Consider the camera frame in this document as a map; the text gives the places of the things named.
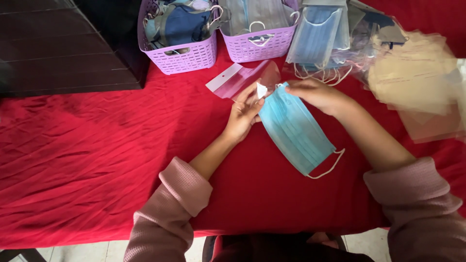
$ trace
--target red tablecloth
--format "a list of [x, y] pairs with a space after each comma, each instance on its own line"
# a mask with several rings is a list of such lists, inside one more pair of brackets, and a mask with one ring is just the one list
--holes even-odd
[[[406, 30], [439, 32], [465, 57], [465, 1], [367, 0]], [[284, 58], [275, 59], [281, 67]], [[174, 156], [191, 160], [221, 133], [232, 101], [205, 83], [232, 62], [219, 37], [210, 69], [165, 76], [151, 66], [144, 90], [4, 99], [0, 104], [0, 248], [36, 248], [128, 239], [132, 214], [158, 186]], [[258, 63], [246, 63], [254, 67]], [[417, 157], [433, 156], [466, 199], [465, 145], [414, 144], [397, 113], [355, 79], [338, 89], [355, 98]], [[197, 236], [319, 230], [357, 233], [388, 226], [364, 185], [370, 167], [343, 127], [309, 106], [338, 150], [321, 179], [302, 176], [257, 124], [211, 178], [209, 206], [192, 219]], [[328, 170], [328, 157], [315, 174]], [[466, 208], [460, 212], [466, 215]]]

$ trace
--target purple plastic basket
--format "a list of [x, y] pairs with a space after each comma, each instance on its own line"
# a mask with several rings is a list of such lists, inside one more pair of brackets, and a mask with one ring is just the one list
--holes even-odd
[[[170, 46], [153, 50], [148, 44], [143, 27], [143, 19], [148, 12], [154, 12], [157, 5], [152, 0], [143, 0], [139, 9], [137, 18], [137, 41], [139, 49], [166, 74], [177, 74], [183, 72], [194, 71], [203, 68], [210, 68], [217, 60], [217, 38], [216, 32], [206, 40], [183, 45]], [[187, 53], [179, 55], [166, 55], [166, 51], [171, 51], [181, 48], [190, 48]]]
[[[286, 0], [285, 2], [289, 7], [298, 11], [297, 0]], [[220, 32], [223, 35], [223, 39], [225, 39], [226, 48], [231, 60], [236, 63], [242, 63], [270, 59], [286, 54], [293, 39], [295, 28], [296, 23], [287, 28], [263, 30], [237, 36], [225, 35], [221, 29]], [[248, 41], [250, 37], [264, 34], [274, 34], [274, 36], [263, 47], [258, 47]]]

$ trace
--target pink sleeve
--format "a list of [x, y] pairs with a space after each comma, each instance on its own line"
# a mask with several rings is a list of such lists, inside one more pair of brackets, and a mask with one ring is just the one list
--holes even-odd
[[466, 223], [461, 199], [435, 169], [432, 158], [398, 170], [364, 174], [367, 187], [392, 223], [393, 262], [466, 261]]
[[189, 219], [209, 202], [209, 182], [177, 157], [159, 178], [162, 184], [134, 213], [125, 262], [185, 261], [194, 238]]

